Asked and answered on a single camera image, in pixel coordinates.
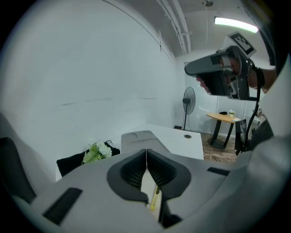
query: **table leg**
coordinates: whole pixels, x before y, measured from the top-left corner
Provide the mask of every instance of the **table leg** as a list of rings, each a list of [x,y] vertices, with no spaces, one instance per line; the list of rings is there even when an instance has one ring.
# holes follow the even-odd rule
[[[213,134],[213,137],[211,139],[210,145],[213,145],[215,139],[217,139],[217,135],[218,135],[218,132],[219,132],[219,129],[220,129],[220,125],[221,125],[221,121],[217,120],[216,126],[215,126],[215,130],[214,130],[214,134]]]
[[[216,123],[216,126],[215,126],[215,130],[214,130],[214,133],[213,133],[213,137],[212,138],[209,138],[207,140],[207,142],[214,148],[216,149],[220,149],[220,150],[223,150],[226,148],[226,144],[228,142],[228,139],[231,135],[231,131],[232,131],[232,127],[233,127],[233,124],[231,124],[231,128],[228,132],[228,135],[227,135],[227,138],[226,138],[226,141],[223,142],[219,139],[217,139],[217,135],[218,135],[218,132],[219,132],[219,129],[220,129],[220,125],[221,125],[221,121],[220,120],[217,120],[217,123]]]
[[[231,136],[231,131],[232,131],[233,125],[234,125],[234,124],[231,124],[231,127],[229,128],[229,131],[228,131],[228,134],[227,134],[227,137],[226,137],[226,141],[225,141],[225,143],[223,144],[224,147],[226,147],[226,145],[227,145],[227,143],[228,143],[228,140],[229,140],[229,137]]]

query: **floor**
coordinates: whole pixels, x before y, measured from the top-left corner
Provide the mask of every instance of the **floor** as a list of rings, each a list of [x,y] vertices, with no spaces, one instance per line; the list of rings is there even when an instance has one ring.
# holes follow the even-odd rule
[[[204,133],[201,134],[203,150],[206,152],[206,153],[204,152],[204,159],[207,159],[207,160],[211,159],[211,161],[215,161],[215,159],[216,159],[218,162],[221,162],[218,157],[214,157],[214,156],[210,156],[209,155],[209,154],[216,154],[216,155],[218,155],[220,157],[224,157],[225,158],[225,159],[221,158],[222,162],[230,161],[231,163],[234,163],[236,161],[236,157],[237,157],[236,156],[236,151],[234,150],[234,148],[235,148],[235,139],[234,138],[230,138],[229,141],[228,141],[228,144],[226,146],[226,149],[219,150],[219,149],[216,149],[216,148],[212,147],[207,142],[207,140],[209,138],[211,138],[211,137],[212,137],[212,135],[209,135],[209,134],[204,134]],[[217,138],[222,140],[222,141],[225,141],[225,139],[226,139],[225,137],[222,137],[222,136],[218,136]]]

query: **black bag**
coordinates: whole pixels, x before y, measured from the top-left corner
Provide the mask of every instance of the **black bag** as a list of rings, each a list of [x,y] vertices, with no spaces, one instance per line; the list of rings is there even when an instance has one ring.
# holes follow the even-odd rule
[[[106,141],[105,145],[111,149],[112,156],[120,154],[120,150],[110,146],[108,142],[110,141]],[[84,155],[85,155],[85,151],[80,154],[75,154],[68,158],[62,158],[62,159],[57,160],[56,164],[58,165],[58,168],[62,177],[68,174],[69,172],[73,171],[78,166],[81,166]]]

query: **yellow object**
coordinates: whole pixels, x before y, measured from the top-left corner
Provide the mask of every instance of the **yellow object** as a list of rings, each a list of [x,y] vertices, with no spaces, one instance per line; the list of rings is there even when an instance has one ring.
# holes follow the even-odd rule
[[[152,200],[152,202],[151,202],[151,207],[150,207],[150,209],[151,209],[152,211],[154,211],[155,208],[156,208],[156,201],[157,201],[157,199],[158,199],[158,195],[159,195],[159,193],[160,193],[160,189],[159,189],[159,187],[156,187],[156,191],[155,191],[155,194],[154,194],[154,196],[153,196],[153,200]]]

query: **cable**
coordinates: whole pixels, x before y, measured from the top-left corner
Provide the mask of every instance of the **cable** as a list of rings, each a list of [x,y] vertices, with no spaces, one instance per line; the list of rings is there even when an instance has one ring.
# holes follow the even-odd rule
[[[188,114],[188,125],[189,125],[189,128],[190,128],[190,116],[189,116],[189,114]]]
[[[228,159],[224,158],[223,156],[219,156],[219,155],[216,155],[216,154],[210,154],[210,153],[207,153],[204,148],[203,148],[203,152],[206,153],[206,155],[210,155],[210,161],[211,161],[211,158],[212,156],[215,157],[219,157],[220,161],[222,162],[221,158],[225,159],[226,161],[228,161],[229,163],[231,163],[231,161],[229,161]]]
[[[245,144],[244,144],[244,148],[243,148],[244,151],[246,151],[247,142],[248,142],[248,135],[249,135],[249,131],[251,128],[251,123],[253,122],[255,115],[256,115],[256,112],[258,111],[258,108],[259,108],[260,93],[261,93],[261,78],[262,78],[262,76],[264,76],[264,74],[260,68],[255,67],[255,71],[256,71],[256,78],[257,78],[257,82],[258,82],[258,85],[257,85],[258,89],[256,92],[256,106],[255,106],[254,112],[250,118],[249,124],[247,126]]]

